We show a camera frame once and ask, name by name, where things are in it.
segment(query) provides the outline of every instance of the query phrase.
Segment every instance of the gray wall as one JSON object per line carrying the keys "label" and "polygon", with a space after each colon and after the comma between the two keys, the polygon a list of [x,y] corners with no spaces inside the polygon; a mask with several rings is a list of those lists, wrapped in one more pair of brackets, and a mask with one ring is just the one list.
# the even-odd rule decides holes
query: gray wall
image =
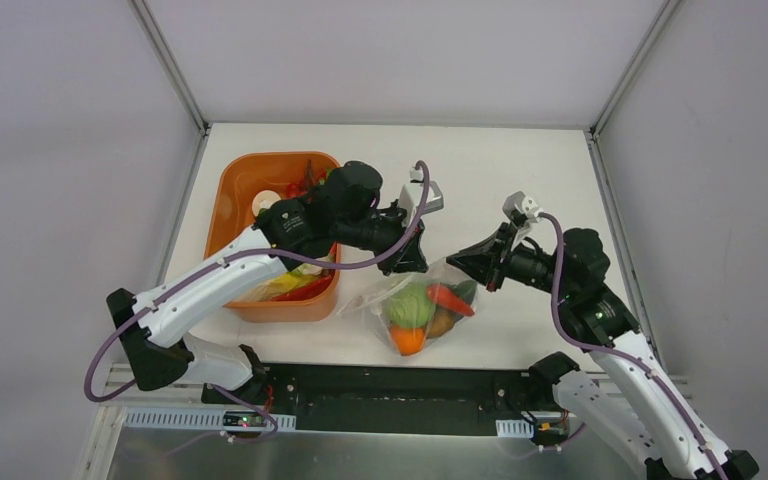
{"label": "gray wall", "polygon": [[687,2],[602,154],[671,371],[768,478],[768,2]]}
{"label": "gray wall", "polygon": [[0,1],[0,478],[70,478],[104,298],[151,284],[196,145],[127,2]]}
{"label": "gray wall", "polygon": [[217,122],[580,125],[662,0],[149,0]]}

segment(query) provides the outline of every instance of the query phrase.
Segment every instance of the plastic bag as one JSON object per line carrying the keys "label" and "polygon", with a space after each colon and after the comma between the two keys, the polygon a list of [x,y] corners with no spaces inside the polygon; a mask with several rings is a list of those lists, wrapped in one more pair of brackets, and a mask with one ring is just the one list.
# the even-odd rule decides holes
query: plastic bag
{"label": "plastic bag", "polygon": [[478,282],[438,261],[427,273],[388,277],[349,301],[343,318],[360,320],[401,355],[413,355],[475,314]]}

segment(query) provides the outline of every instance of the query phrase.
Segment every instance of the orange basket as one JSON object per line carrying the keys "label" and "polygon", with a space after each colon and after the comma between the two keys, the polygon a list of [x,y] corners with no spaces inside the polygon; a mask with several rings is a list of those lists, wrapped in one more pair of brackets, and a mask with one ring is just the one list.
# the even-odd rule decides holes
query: orange basket
{"label": "orange basket", "polygon": [[[219,179],[204,258],[221,250],[254,223],[251,204],[258,192],[272,190],[283,198],[290,183],[304,178],[308,162],[314,172],[340,166],[334,157],[321,152],[252,153],[231,162]],[[340,261],[339,245],[335,258]],[[253,323],[316,322],[337,305],[339,279],[340,271],[336,270],[325,291],[307,300],[229,302],[225,307]]]}

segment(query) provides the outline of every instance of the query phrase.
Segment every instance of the white table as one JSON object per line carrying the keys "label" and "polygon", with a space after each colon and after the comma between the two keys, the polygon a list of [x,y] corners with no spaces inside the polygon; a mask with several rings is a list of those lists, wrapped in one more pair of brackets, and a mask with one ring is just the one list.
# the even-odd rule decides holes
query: white table
{"label": "white table", "polygon": [[[167,280],[202,261],[219,177],[230,162],[247,153],[303,150],[375,167],[384,178],[382,204],[396,197],[410,166],[425,160],[446,205],[424,217],[422,249],[429,262],[493,233],[505,220],[501,212],[505,197],[523,190],[555,214],[565,229],[589,227],[600,233],[612,262],[607,283],[626,300],[584,133],[571,130],[216,124],[173,247]],[[554,249],[548,223],[538,225],[533,237],[545,250]],[[371,255],[351,248],[344,252],[345,262]],[[375,268],[343,272],[337,309],[320,322],[251,324],[222,309],[192,332],[224,345],[251,345],[266,362],[524,369],[562,350],[583,369],[598,370],[589,357],[556,334],[549,296],[512,281],[496,293],[484,292],[478,313],[439,341],[417,355],[401,357],[361,322],[336,315],[381,278]]]}

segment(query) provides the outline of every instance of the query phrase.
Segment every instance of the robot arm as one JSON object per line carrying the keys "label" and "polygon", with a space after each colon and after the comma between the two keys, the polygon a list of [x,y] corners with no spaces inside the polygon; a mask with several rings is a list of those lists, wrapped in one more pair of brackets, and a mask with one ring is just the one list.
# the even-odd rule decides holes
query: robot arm
{"label": "robot arm", "polygon": [[[522,243],[542,216],[541,209],[518,192],[508,198],[503,211],[510,222],[447,262],[491,292],[501,288],[506,278],[551,292],[558,251],[550,255],[534,242],[529,242],[532,247]],[[602,393],[563,354],[535,364],[529,369],[532,376],[543,379],[556,404],[591,425],[649,480],[721,479],[717,470],[730,480],[754,477],[758,466],[751,455],[729,450],[701,422],[655,360],[637,320],[605,285],[610,261],[598,233],[568,230],[563,246],[557,307],[562,336],[604,369],[633,411]]]}
{"label": "robot arm", "polygon": [[[308,194],[276,202],[226,247],[177,279],[137,295],[124,289],[110,294],[114,323],[120,329],[130,324],[119,339],[137,386],[156,390],[185,378],[236,390],[262,373],[251,348],[207,342],[189,330],[262,282],[316,263],[308,259],[327,255],[335,242],[376,256],[387,253],[378,263],[385,275],[427,270],[419,247],[424,226],[414,218],[426,179],[412,177],[398,201],[376,209],[381,176],[366,164],[348,162]],[[443,208],[434,182],[428,182],[427,192],[423,213]],[[398,247],[409,227],[415,230]]]}

